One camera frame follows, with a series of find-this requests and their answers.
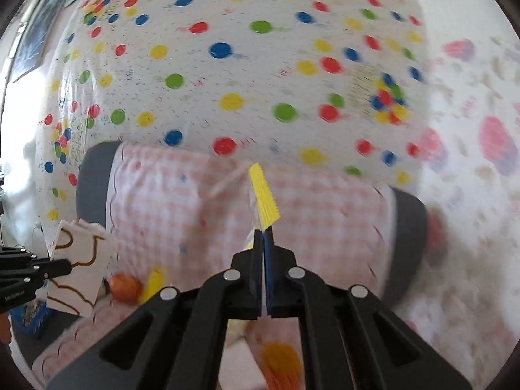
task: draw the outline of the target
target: blue dot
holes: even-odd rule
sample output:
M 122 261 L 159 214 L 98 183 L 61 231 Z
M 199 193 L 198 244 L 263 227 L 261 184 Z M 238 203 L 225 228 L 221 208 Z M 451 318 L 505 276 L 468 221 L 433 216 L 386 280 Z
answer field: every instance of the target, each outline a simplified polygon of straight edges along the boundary
M 372 105 L 372 108 L 377 111 L 380 111 L 385 107 L 385 105 L 379 100 L 379 97 L 376 95 L 372 95 L 370 97 L 370 105 Z
M 422 82 L 421 72 L 418 71 L 415 67 L 410 67 L 410 76 L 419 82 Z
M 345 57 L 347 57 L 350 61 L 360 61 L 361 60 L 358 52 L 356 50 L 354 50 L 353 48 L 344 48 L 343 53 L 345 54 Z
M 148 20 L 148 15 L 147 14 L 142 14 L 140 16 L 137 16 L 136 20 L 135 20 L 135 23 L 136 25 L 144 25 L 146 23 L 146 21 Z
M 175 5 L 177 7 L 184 7 L 184 6 L 187 6 L 191 2 L 193 2 L 193 0 L 177 0 L 177 1 L 175 1 Z
M 215 43 L 210 46 L 210 54 L 216 59 L 225 59 L 232 53 L 231 46 L 227 43 Z
M 396 12 L 391 12 L 392 16 L 394 17 L 394 19 L 400 21 L 400 22 L 404 22 L 405 19 L 399 14 L 399 13 L 396 13 Z
M 314 18 L 309 14 L 305 12 L 298 12 L 296 13 L 296 17 L 300 22 L 303 23 L 314 23 Z
M 386 86 L 390 86 L 390 85 L 393 85 L 395 82 L 394 82 L 394 78 L 391 77 L 388 73 L 385 73 L 383 75 L 383 80 L 384 80 L 384 83 Z
M 397 156 L 393 152 L 384 151 L 381 154 L 381 161 L 388 166 L 392 166 L 397 162 Z
M 164 138 L 166 145 L 169 145 L 170 147 L 175 147 L 179 145 L 182 140 L 183 134 L 180 130 L 170 130 Z

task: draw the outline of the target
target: yellow object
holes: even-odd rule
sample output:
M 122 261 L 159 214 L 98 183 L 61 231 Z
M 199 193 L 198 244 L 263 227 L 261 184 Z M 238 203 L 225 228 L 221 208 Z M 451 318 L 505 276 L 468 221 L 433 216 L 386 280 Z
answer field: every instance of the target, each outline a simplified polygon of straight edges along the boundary
M 155 295 L 158 291 L 160 291 L 166 285 L 166 280 L 164 277 L 164 273 L 160 268 L 152 268 L 150 274 L 148 275 L 148 280 L 146 282 L 145 288 L 142 290 L 141 296 L 139 297 L 139 302 L 141 304 L 145 303 L 148 299 Z
M 258 163 L 249 168 L 249 177 L 256 195 L 256 205 L 260 216 L 262 230 L 271 227 L 280 218 L 280 212 L 272 196 L 264 172 Z

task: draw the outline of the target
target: red dot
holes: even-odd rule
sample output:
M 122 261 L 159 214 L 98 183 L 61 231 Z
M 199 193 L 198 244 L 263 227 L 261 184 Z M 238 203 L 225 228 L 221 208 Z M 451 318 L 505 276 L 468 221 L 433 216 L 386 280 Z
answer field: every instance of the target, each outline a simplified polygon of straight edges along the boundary
M 314 1 L 313 7 L 321 12 L 329 11 L 329 6 L 327 6 L 325 3 L 322 3 L 321 1 Z
M 341 118 L 337 108 L 328 104 L 321 105 L 318 109 L 318 114 L 327 123 L 337 122 Z
M 137 0 L 126 0 L 125 7 L 132 7 L 135 3 L 137 3 Z
M 90 33 L 90 36 L 95 38 L 97 37 L 99 34 L 101 33 L 101 26 L 98 26 L 97 28 L 95 28 L 91 33 Z
M 408 155 L 416 159 L 419 156 L 419 147 L 410 142 L 406 145 L 406 152 Z
M 390 96 L 390 94 L 387 91 L 384 91 L 383 89 L 379 90 L 378 98 L 379 101 L 381 101 L 383 105 L 385 105 L 386 107 L 388 107 L 392 102 L 392 97 Z
M 338 74 L 343 70 L 341 64 L 339 64 L 336 59 L 331 57 L 323 57 L 320 60 L 320 63 L 323 69 L 329 73 Z
M 126 45 L 121 44 L 115 47 L 115 55 L 116 56 L 122 56 L 126 51 Z
M 96 118 L 97 116 L 99 116 L 100 111 L 101 111 L 101 109 L 99 108 L 99 105 L 97 105 L 97 104 L 91 105 L 90 108 L 88 109 L 88 116 L 90 118 Z
M 77 185 L 77 177 L 74 173 L 69 173 L 69 175 L 67 177 L 69 178 L 69 182 L 72 186 Z
M 369 4 L 373 5 L 374 7 L 381 7 L 382 4 L 379 2 L 379 0 L 367 0 Z
M 410 16 L 410 22 L 412 22 L 415 26 L 421 25 L 421 22 L 419 22 L 415 16 Z
M 190 27 L 191 33 L 203 33 L 207 31 L 207 23 L 206 22 L 198 22 L 194 23 Z
M 381 47 L 379 46 L 379 41 L 375 39 L 374 37 L 371 37 L 369 35 L 365 35 L 363 37 L 363 40 L 365 41 L 365 44 L 370 47 L 373 50 L 380 50 Z
M 235 151 L 237 144 L 231 138 L 218 138 L 213 142 L 213 151 L 217 155 L 229 155 Z
M 359 152 L 361 155 L 367 156 L 367 155 L 370 155 L 370 153 L 372 152 L 374 147 L 366 139 L 358 139 L 356 141 L 356 149 L 357 149 L 357 152 Z

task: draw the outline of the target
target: orange ball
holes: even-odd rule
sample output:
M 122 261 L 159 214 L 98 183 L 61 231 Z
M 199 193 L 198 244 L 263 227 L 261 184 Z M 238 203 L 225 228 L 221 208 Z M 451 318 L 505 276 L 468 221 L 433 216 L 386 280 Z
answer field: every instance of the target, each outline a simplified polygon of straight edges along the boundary
M 110 279 L 110 291 L 116 301 L 134 305 L 138 303 L 142 284 L 130 274 L 116 274 Z

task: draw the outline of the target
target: silver screw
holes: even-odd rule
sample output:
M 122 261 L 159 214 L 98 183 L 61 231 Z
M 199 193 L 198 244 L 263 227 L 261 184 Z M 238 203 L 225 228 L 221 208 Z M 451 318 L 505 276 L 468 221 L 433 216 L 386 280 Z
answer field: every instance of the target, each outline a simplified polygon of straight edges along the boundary
M 227 281 L 236 281 L 240 278 L 240 271 L 239 270 L 227 270 L 224 272 L 224 280 Z
M 163 301 L 171 301 L 177 297 L 177 294 L 178 292 L 175 288 L 164 288 L 159 293 L 159 296 Z
M 353 297 L 358 297 L 360 299 L 363 299 L 368 295 L 368 290 L 365 286 L 362 286 L 360 284 L 357 284 L 350 289 L 350 293 L 352 293 Z
M 305 276 L 305 270 L 300 267 L 289 268 L 289 277 L 292 279 L 302 279 Z

